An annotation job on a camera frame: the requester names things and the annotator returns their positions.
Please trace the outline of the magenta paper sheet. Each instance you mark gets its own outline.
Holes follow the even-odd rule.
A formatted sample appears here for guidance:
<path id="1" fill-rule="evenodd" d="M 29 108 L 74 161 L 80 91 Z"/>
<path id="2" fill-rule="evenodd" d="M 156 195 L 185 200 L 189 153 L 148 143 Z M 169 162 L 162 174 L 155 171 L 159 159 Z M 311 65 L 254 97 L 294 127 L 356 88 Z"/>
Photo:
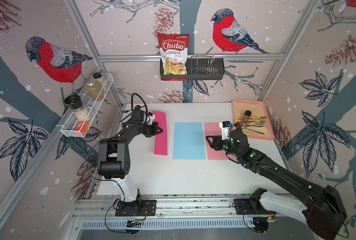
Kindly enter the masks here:
<path id="1" fill-rule="evenodd" d="M 168 134 L 167 134 L 167 119 L 164 112 L 152 112 L 155 115 L 154 121 L 158 123 L 163 132 L 155 136 L 154 154 L 167 156 L 168 155 Z"/>

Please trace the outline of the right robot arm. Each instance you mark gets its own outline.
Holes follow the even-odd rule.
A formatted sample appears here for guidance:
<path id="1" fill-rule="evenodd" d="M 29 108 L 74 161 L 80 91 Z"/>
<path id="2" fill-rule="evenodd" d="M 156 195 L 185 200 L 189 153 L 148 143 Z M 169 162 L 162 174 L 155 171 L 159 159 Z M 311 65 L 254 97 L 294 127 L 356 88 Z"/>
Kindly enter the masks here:
<path id="1" fill-rule="evenodd" d="M 261 206 L 307 225 L 324 240 L 334 240 L 345 225 L 347 213 L 334 187 L 311 183 L 281 167 L 266 154 L 250 147 L 241 130 L 223 130 L 220 136 L 206 136 L 210 147 L 236 157 L 235 163 L 263 176 L 294 196 L 293 199 L 275 195 L 259 188 L 250 199 L 255 210 Z"/>

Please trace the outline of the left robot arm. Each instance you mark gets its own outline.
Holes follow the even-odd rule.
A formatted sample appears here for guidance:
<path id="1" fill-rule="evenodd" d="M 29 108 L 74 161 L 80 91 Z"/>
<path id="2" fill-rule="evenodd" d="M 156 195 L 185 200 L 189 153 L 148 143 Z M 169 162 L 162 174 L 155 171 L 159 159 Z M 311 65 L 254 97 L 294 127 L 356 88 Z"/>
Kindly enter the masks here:
<path id="1" fill-rule="evenodd" d="M 98 144 L 97 172 L 117 188 L 122 208 L 141 209 L 140 192 L 128 176 L 131 165 L 129 144 L 138 135 L 151 138 L 161 134 L 163 130 L 154 119 L 153 113 L 132 110 L 130 119 L 121 124 L 121 130 Z"/>

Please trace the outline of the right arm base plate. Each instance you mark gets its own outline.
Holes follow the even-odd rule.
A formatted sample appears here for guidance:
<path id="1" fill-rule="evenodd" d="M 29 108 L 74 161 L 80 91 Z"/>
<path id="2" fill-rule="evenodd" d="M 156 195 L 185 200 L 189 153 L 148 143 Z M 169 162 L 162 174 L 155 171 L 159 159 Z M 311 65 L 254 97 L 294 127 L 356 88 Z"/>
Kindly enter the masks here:
<path id="1" fill-rule="evenodd" d="M 266 210 L 258 200 L 234 199 L 233 207 L 236 209 L 237 215 L 268 215 L 273 216 L 276 212 Z"/>

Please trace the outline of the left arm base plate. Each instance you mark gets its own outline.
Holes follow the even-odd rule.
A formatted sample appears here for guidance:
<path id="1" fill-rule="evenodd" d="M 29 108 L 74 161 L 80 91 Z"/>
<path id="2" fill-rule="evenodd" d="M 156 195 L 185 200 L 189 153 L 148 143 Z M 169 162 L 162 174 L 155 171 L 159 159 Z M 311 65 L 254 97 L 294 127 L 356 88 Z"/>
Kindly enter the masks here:
<path id="1" fill-rule="evenodd" d="M 148 217 L 155 216 L 156 200 L 141 200 L 133 202 L 119 201 L 116 205 L 116 217 Z"/>

